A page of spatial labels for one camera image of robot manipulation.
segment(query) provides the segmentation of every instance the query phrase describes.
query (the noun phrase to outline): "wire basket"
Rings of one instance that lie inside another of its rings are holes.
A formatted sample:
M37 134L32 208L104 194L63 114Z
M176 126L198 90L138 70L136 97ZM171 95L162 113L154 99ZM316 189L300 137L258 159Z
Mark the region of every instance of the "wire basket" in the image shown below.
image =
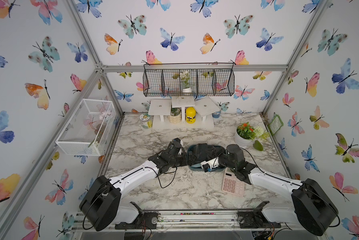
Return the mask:
M116 115L112 101L82 99L56 144L66 154L101 156Z
M143 74L143 93L146 97L156 96L231 96L234 93L233 67L221 68L186 68L170 67L154 69L149 65ZM188 73L187 86L191 92L184 93L182 76Z

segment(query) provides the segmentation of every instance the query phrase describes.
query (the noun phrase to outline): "yellow bottle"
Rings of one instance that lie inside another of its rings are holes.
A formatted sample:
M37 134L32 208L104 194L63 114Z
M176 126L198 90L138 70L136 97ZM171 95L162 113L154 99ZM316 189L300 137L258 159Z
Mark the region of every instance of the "yellow bottle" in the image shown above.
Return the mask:
M195 123L196 122L196 110L193 107L186 109L186 122Z

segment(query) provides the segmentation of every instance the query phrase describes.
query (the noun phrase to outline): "potted plant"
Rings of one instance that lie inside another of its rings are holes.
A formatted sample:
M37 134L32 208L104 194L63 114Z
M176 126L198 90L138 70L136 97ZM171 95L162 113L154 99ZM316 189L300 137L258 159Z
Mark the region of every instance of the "potted plant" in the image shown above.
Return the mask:
M169 121L171 123L178 123L181 121L181 109L180 108L171 108Z

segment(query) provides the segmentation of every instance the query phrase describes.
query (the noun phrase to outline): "yellow lid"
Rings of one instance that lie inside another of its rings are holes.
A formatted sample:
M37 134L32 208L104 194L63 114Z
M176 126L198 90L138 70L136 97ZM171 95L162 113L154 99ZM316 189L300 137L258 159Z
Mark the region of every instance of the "yellow lid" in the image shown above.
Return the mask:
M196 115L196 110L193 107L186 109L186 116L194 117Z

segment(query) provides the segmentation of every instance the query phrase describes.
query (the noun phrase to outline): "white wire basket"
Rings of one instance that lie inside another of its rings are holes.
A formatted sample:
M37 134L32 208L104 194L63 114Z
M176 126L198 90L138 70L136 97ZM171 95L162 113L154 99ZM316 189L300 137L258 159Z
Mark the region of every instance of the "white wire basket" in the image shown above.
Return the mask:
M56 144L66 154L101 156L116 115L112 101L82 99Z

